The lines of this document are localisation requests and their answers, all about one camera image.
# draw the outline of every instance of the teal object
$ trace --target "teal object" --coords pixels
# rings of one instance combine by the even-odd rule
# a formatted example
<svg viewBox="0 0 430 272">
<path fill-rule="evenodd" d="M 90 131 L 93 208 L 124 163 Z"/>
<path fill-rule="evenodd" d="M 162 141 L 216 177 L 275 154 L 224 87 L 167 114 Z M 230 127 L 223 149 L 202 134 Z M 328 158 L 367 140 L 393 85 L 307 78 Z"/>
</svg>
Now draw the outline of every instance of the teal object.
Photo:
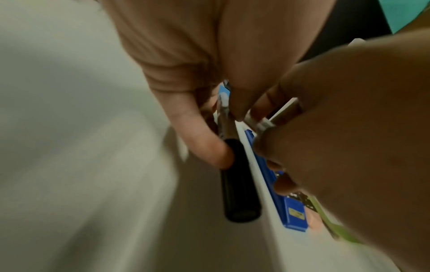
<svg viewBox="0 0 430 272">
<path fill-rule="evenodd" d="M 429 0 L 379 0 L 393 33 L 414 20 Z"/>
</svg>

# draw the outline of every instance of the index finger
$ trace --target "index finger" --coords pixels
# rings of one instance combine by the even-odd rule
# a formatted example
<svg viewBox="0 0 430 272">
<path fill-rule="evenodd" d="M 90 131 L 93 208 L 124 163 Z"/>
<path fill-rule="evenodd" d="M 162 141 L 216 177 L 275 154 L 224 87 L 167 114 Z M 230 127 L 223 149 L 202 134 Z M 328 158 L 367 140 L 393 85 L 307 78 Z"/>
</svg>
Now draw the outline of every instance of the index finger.
<svg viewBox="0 0 430 272">
<path fill-rule="evenodd" d="M 173 128 L 200 159 L 220 168 L 234 161 L 230 147 L 207 125 L 192 92 L 154 91 Z"/>
</svg>

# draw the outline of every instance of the green object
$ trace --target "green object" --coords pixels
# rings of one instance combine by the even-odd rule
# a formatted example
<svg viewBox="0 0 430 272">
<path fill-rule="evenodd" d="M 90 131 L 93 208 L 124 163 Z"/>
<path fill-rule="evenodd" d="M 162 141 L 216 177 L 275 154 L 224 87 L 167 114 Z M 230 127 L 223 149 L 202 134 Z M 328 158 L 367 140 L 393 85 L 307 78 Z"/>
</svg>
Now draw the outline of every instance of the green object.
<svg viewBox="0 0 430 272">
<path fill-rule="evenodd" d="M 414 20 L 429 0 L 379 0 L 393 33 Z"/>
<path fill-rule="evenodd" d="M 321 219 L 324 221 L 324 224 L 327 226 L 327 228 L 329 228 L 329 231 L 333 232 L 343 240 L 346 240 L 352 243 L 362 244 L 362 242 L 359 241 L 357 238 L 355 238 L 352 234 L 350 234 L 345 229 L 344 226 L 339 225 L 340 223 L 338 223 L 337 220 L 333 220 L 333 219 L 330 220 L 329 219 L 330 216 L 324 212 L 324 209 L 321 207 L 321 205 L 319 204 L 318 200 L 315 197 L 309 196 L 309 200 L 311 200 L 312 204 L 317 209 L 319 216 L 321 216 Z"/>
</svg>

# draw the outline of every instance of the person's left hand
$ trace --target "person's left hand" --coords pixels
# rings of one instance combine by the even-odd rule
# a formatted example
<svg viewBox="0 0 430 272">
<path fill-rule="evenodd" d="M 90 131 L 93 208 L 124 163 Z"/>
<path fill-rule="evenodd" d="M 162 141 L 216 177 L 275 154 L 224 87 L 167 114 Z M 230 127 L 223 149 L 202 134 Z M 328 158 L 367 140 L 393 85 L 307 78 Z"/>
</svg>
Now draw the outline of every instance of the person's left hand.
<svg viewBox="0 0 430 272">
<path fill-rule="evenodd" d="M 218 168 L 228 168 L 234 155 L 210 129 L 216 85 L 230 81 L 230 109 L 243 118 L 306 52 L 333 3 L 102 1 L 173 128 L 194 154 Z"/>
</svg>

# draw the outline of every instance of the white surface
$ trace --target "white surface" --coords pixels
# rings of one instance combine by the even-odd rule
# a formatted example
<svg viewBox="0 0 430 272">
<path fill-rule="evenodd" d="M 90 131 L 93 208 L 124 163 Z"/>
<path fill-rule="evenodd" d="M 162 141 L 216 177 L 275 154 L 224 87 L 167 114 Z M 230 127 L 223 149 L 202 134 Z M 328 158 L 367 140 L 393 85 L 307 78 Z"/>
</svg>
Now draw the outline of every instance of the white surface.
<svg viewBox="0 0 430 272">
<path fill-rule="evenodd" d="M 388 271 L 327 232 L 222 213 L 92 2 L 0 1 L 0 271 Z"/>
</svg>

